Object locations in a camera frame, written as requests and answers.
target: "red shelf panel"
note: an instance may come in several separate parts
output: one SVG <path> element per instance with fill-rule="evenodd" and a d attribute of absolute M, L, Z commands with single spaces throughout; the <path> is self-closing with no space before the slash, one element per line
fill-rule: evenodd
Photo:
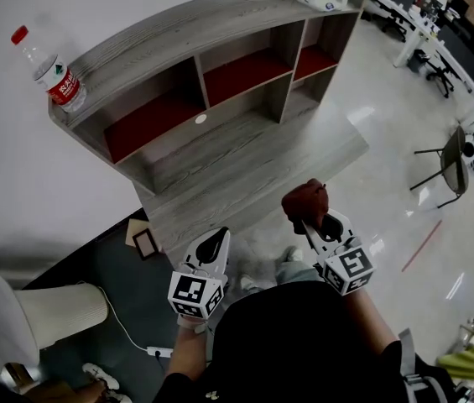
<path fill-rule="evenodd" d="M 246 55 L 205 73 L 209 103 L 215 106 L 290 71 L 270 48 Z"/>
<path fill-rule="evenodd" d="M 112 161 L 117 163 L 127 158 L 151 140 L 205 110 L 180 89 L 156 97 L 104 131 Z"/>
<path fill-rule="evenodd" d="M 319 45 L 313 44 L 300 51 L 294 80 L 297 81 L 303 77 L 313 75 L 317 71 L 323 71 L 336 64 L 337 61 L 323 51 Z"/>

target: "white wall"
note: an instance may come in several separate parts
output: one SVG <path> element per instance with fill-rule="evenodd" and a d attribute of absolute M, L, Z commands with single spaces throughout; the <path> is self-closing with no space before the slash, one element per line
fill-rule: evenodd
<path fill-rule="evenodd" d="M 132 184 L 50 120 L 9 38 L 26 24 L 74 60 L 189 0 L 0 0 L 0 269 L 24 280 L 140 208 Z"/>

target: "white and black equipment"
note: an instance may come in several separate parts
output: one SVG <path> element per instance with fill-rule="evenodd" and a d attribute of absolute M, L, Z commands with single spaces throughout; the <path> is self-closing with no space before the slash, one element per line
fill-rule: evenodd
<path fill-rule="evenodd" d="M 171 275 L 168 300 L 173 310 L 188 317 L 208 319 L 224 296 L 231 234 L 227 227 L 194 240 L 183 263 Z"/>
<path fill-rule="evenodd" d="M 326 282 L 344 296 L 365 286 L 375 270 L 347 217 L 333 209 L 319 231 L 304 223 L 311 248 L 318 254 L 317 269 Z"/>

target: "gray pants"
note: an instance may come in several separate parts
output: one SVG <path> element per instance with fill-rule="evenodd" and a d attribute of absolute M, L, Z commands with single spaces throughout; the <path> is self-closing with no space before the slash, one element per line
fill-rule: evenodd
<path fill-rule="evenodd" d="M 315 267 L 311 267 L 302 261 L 285 261 L 276 271 L 278 285 L 288 284 L 289 282 L 305 282 L 307 280 L 323 281 Z M 262 290 L 263 288 L 255 286 L 244 292 L 249 296 Z"/>

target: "plastic bottle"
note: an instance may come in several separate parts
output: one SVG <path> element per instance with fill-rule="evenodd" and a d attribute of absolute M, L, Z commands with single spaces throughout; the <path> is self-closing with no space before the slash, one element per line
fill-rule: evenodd
<path fill-rule="evenodd" d="M 13 33 L 11 41 L 22 49 L 34 81 L 44 88 L 55 103 L 69 113 L 80 109 L 86 100 L 86 88 L 59 55 L 42 50 L 37 39 L 28 35 L 25 25 Z"/>

